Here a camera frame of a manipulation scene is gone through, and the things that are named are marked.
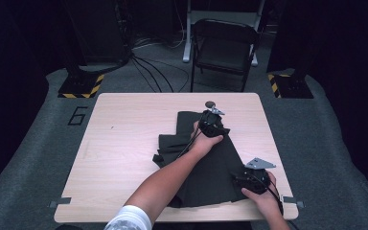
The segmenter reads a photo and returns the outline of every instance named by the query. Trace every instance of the folded cloth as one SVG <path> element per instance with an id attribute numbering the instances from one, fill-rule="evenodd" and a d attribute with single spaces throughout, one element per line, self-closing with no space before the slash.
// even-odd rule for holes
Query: folded cloth
<path id="1" fill-rule="evenodd" d="M 176 134 L 159 135 L 159 150 L 153 162 L 163 168 L 176 160 L 190 141 L 193 123 L 200 117 L 201 113 L 178 112 Z M 169 206 L 197 207 L 245 199 L 241 188 L 232 182 L 232 174 L 242 173 L 243 169 L 243 162 L 226 135 L 196 164 Z"/>

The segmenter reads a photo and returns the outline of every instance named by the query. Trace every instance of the black controller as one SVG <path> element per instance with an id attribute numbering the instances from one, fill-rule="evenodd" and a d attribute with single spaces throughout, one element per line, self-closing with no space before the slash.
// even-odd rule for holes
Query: black controller
<path id="1" fill-rule="evenodd" d="M 214 102 L 207 102 L 205 104 L 208 108 L 202 112 L 202 117 L 199 121 L 199 129 L 207 137 L 216 137 L 219 135 L 226 135 L 229 133 L 229 128 L 224 128 L 221 122 L 222 118 L 219 115 L 224 115 L 222 111 L 215 108 Z"/>
<path id="2" fill-rule="evenodd" d="M 239 187 L 252 191 L 261 195 L 267 191 L 270 185 L 270 178 L 266 170 L 252 170 L 245 168 L 243 174 L 234 175 L 233 181 Z"/>

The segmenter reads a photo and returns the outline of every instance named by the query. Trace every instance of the wire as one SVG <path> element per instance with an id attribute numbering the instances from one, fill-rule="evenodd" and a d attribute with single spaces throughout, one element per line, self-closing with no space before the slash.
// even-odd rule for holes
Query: wire
<path id="1" fill-rule="evenodd" d="M 264 185 L 265 187 L 266 187 L 266 185 L 263 183 L 263 181 L 262 180 L 260 180 L 257 176 L 255 176 L 254 174 L 251 174 L 253 177 L 255 177 L 255 179 L 257 180 L 257 181 L 259 181 L 262 185 Z M 279 194 L 279 191 L 277 190 L 277 187 L 276 187 L 276 185 L 270 180 L 270 183 L 274 186 L 274 188 L 276 189 L 276 193 L 277 194 Z M 280 200 L 280 197 L 278 196 L 278 195 L 276 195 L 276 194 L 274 194 L 274 192 L 270 189 L 270 188 L 268 188 L 268 187 L 266 187 L 267 189 L 268 189 L 268 191 L 276 198 L 276 200 L 277 200 L 277 204 L 279 205 L 279 208 L 280 208 L 280 212 L 282 213 L 282 215 L 284 214 L 284 210 L 283 210 L 283 204 L 282 204 L 282 201 Z M 300 230 L 298 227 L 297 227 L 297 225 L 295 225 L 295 223 L 293 222 L 293 221 L 291 221 L 291 220 L 288 220 L 288 222 L 296 229 L 296 230 Z"/>
<path id="2" fill-rule="evenodd" d="M 162 90 L 161 90 L 161 88 L 160 88 L 160 85 L 158 84 L 157 80 L 154 78 L 154 75 L 151 73 L 151 71 L 150 71 L 148 68 L 146 68 L 145 66 L 143 66 L 141 63 L 139 63 L 139 61 L 138 61 L 134 56 L 132 57 L 132 60 L 133 60 L 133 61 L 136 61 L 136 63 L 137 63 L 138 65 L 140 65 L 143 69 L 145 69 L 146 71 L 148 71 L 148 73 L 149 73 L 149 74 L 150 74 L 150 76 L 153 78 L 154 82 L 156 83 L 156 85 L 157 85 L 157 87 L 158 87 L 158 89 L 159 89 L 160 93 L 162 93 Z"/>
<path id="3" fill-rule="evenodd" d="M 199 123 L 201 122 L 202 118 L 204 117 L 204 113 L 202 113 L 201 117 L 199 118 L 199 121 L 198 121 L 198 126 L 196 126 L 196 129 L 195 129 L 195 133 L 197 133 L 197 135 L 194 135 L 191 139 L 190 139 L 190 142 L 187 144 L 187 146 L 184 148 L 183 151 L 181 151 L 177 158 L 175 159 L 178 159 L 180 158 L 183 154 L 185 154 L 185 151 L 193 144 L 193 142 L 196 140 L 196 138 L 199 136 L 199 134 L 201 134 L 201 132 L 198 133 L 199 131 Z"/>
<path id="4" fill-rule="evenodd" d="M 146 79 L 145 75 L 142 73 L 142 71 L 140 71 L 139 67 L 137 67 L 135 60 L 132 60 L 132 63 L 136 67 L 136 69 L 139 71 L 139 73 L 142 75 L 142 77 L 145 79 L 145 81 L 148 83 L 148 86 L 151 88 L 151 90 L 153 90 L 153 92 L 155 93 L 156 91 L 153 89 L 153 87 L 151 87 L 148 79 Z"/>
<path id="5" fill-rule="evenodd" d="M 300 230 L 297 225 L 295 225 L 295 223 L 291 220 L 288 221 L 289 223 L 291 223 L 291 225 L 296 229 L 296 230 Z"/>
<path id="6" fill-rule="evenodd" d="M 135 46 L 138 46 L 138 45 L 141 45 L 142 43 L 145 43 L 145 41 L 150 41 L 150 40 L 153 40 L 153 38 L 150 38 L 150 37 L 140 38 L 140 39 L 137 39 L 137 40 L 134 42 L 134 45 L 135 45 Z"/>
<path id="7" fill-rule="evenodd" d="M 147 46 L 151 46 L 151 45 L 162 45 L 162 44 L 163 44 L 163 43 L 161 43 L 161 42 L 149 43 L 149 44 L 146 44 L 146 45 L 142 45 L 142 46 L 135 47 L 135 48 L 133 48 L 132 50 L 141 49 L 141 48 L 144 48 L 144 47 L 147 47 Z"/>
<path id="8" fill-rule="evenodd" d="M 172 88 L 172 85 L 170 84 L 170 82 L 169 82 L 169 80 L 167 80 L 167 78 L 166 78 L 166 76 L 164 76 L 164 74 L 162 74 L 161 72 L 160 72 L 160 70 L 158 70 L 153 64 L 151 64 L 151 63 L 149 63 L 148 61 L 146 61 L 145 59 L 143 59 L 143 58 L 140 58 L 140 57 L 137 57 L 137 56 L 135 56 L 135 55 L 133 55 L 135 58 L 138 58 L 138 59 L 140 59 L 140 60 L 142 60 L 143 62 L 145 62 L 146 64 L 148 64 L 149 66 L 151 66 L 151 67 L 153 67 L 153 69 L 155 69 L 162 77 L 163 77 L 163 79 L 166 81 L 166 83 L 169 85 L 169 87 L 170 87 L 170 89 L 171 89 L 171 91 L 172 91 L 172 93 L 174 92 L 174 90 L 173 90 L 173 88 Z"/>
<path id="9" fill-rule="evenodd" d="M 153 59 L 148 59 L 148 58 L 143 58 L 143 57 L 142 57 L 142 59 L 145 59 L 145 60 L 148 60 L 148 61 L 152 61 L 152 62 L 162 63 L 162 64 L 165 64 L 165 65 L 167 65 L 167 66 L 170 66 L 170 67 L 172 67 L 172 68 L 175 68 L 175 69 L 178 69 L 178 70 L 180 70 L 180 71 L 184 72 L 184 73 L 187 75 L 187 79 L 186 79 L 186 81 L 184 82 L 183 86 L 178 90 L 178 92 L 181 92 L 181 90 L 185 87 L 185 85 L 188 83 L 188 80 L 190 79 L 190 75 L 189 75 L 189 74 L 187 73 L 187 71 L 185 71 L 184 69 L 178 68 L 178 67 L 176 67 L 176 66 L 170 65 L 170 64 L 168 64 L 168 63 L 166 63 L 166 62 L 159 61 L 159 60 L 153 60 Z"/>
<path id="10" fill-rule="evenodd" d="M 178 7 L 177 7 L 176 0 L 174 0 L 174 6 L 175 6 L 175 12 L 177 13 L 178 21 L 180 22 L 182 36 L 181 36 L 181 41 L 177 45 L 175 45 L 175 46 L 168 46 L 169 48 L 172 48 L 172 49 L 177 48 L 178 46 L 180 46 L 183 43 L 183 41 L 185 40 L 184 39 L 184 37 L 185 37 L 184 26 L 183 26 L 183 22 L 181 21 L 180 13 L 178 12 Z"/>

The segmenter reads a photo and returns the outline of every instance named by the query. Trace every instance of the black curtain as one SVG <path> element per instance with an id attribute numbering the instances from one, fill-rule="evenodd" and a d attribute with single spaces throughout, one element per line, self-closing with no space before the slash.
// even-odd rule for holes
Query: black curtain
<path id="1" fill-rule="evenodd" d="M 288 0 L 267 72 L 301 65 L 324 88 L 352 161 L 368 179 L 368 1 Z"/>
<path id="2" fill-rule="evenodd" d="M 46 76 L 63 68 L 56 25 L 77 61 L 81 49 L 59 1 L 0 0 L 0 173 L 26 135 L 48 92 Z"/>

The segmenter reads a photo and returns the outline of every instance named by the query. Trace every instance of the gray carpet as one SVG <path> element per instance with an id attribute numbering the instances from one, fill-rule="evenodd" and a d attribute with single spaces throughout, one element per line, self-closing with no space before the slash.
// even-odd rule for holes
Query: gray carpet
<path id="1" fill-rule="evenodd" d="M 321 86 L 307 77 L 314 99 L 276 99 L 265 72 L 273 34 L 265 34 L 258 50 L 258 67 L 253 67 L 245 91 L 258 93 L 287 177 L 295 197 L 303 200 L 294 223 L 300 229 L 368 229 L 368 185 L 352 165 L 341 140 L 338 121 Z M 172 49 L 152 45 L 134 50 L 136 56 L 164 61 L 191 73 L 183 63 L 184 46 Z M 155 66 L 169 79 L 174 91 L 183 85 L 188 92 L 187 75 L 158 62 Z M 90 66 L 101 69 L 104 66 Z M 163 92 L 169 86 L 152 70 Z M 47 76 L 50 90 L 33 126 L 10 164 L 0 175 L 0 229 L 56 229 L 55 209 L 50 201 L 61 196 L 73 165 L 82 135 L 98 95 L 93 99 L 60 99 L 58 89 L 65 70 Z M 151 87 L 157 90 L 152 79 Z M 223 90 L 197 84 L 195 92 Z M 132 62 L 105 75 L 99 93 L 153 92 Z M 86 116 L 81 126 L 68 126 L 77 106 Z M 104 229 L 105 223 L 69 223 L 87 229 Z M 252 222 L 253 229 L 267 229 L 264 221 Z"/>

